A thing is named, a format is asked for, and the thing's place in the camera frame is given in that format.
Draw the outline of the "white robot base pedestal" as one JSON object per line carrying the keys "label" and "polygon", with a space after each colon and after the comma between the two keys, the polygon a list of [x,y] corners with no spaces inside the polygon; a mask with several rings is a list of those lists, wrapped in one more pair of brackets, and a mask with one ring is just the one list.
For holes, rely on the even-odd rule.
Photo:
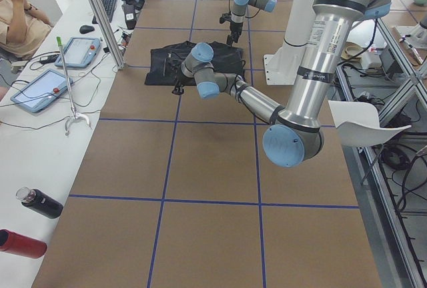
{"label": "white robot base pedestal", "polygon": [[314,0],[293,0],[283,45],[273,55],[264,55],[268,85],[292,85],[314,24]]}

